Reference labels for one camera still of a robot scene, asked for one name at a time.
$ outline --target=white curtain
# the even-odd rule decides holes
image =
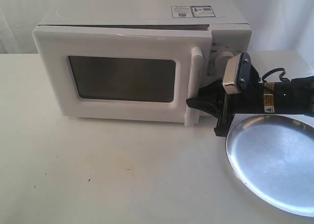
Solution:
[[[31,31],[59,0],[0,0],[0,53],[36,52]],[[251,50],[298,50],[314,66],[314,0],[233,0],[253,30]]]

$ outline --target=microwave door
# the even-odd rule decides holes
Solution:
[[[33,37],[63,115],[193,125],[211,32],[38,26]]]

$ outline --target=silver plate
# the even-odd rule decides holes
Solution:
[[[236,176],[284,211],[314,217],[314,128],[277,115],[235,124],[226,140]]]

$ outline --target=white tabletop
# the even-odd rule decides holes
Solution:
[[[314,74],[293,51],[250,54],[261,75]],[[213,117],[192,128],[63,117],[37,54],[0,55],[0,96],[0,223],[313,223],[237,180]]]

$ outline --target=label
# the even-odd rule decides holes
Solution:
[[[194,17],[216,17],[211,6],[191,6]]]
[[[173,18],[192,18],[193,14],[190,6],[172,6],[171,7]]]
[[[272,92],[274,90],[274,86],[275,86],[275,83],[265,83],[264,84],[264,87],[265,87],[265,89],[264,89],[264,111],[265,111],[265,113],[275,113],[274,93]]]

